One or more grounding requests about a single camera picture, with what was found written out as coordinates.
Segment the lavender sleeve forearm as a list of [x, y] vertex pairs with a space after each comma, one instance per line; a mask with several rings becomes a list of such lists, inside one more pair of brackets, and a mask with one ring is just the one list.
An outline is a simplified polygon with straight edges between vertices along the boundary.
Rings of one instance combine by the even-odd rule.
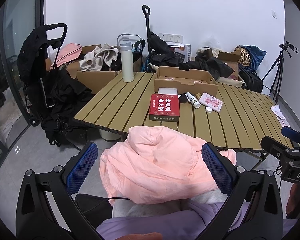
[[212, 235], [206, 228], [213, 221], [223, 202], [202, 204], [194, 200], [187, 202], [183, 211], [151, 217], [117, 217], [105, 220], [96, 229], [103, 239], [119, 239], [128, 235], [160, 233], [163, 239], [217, 239], [222, 226], [218, 224]]

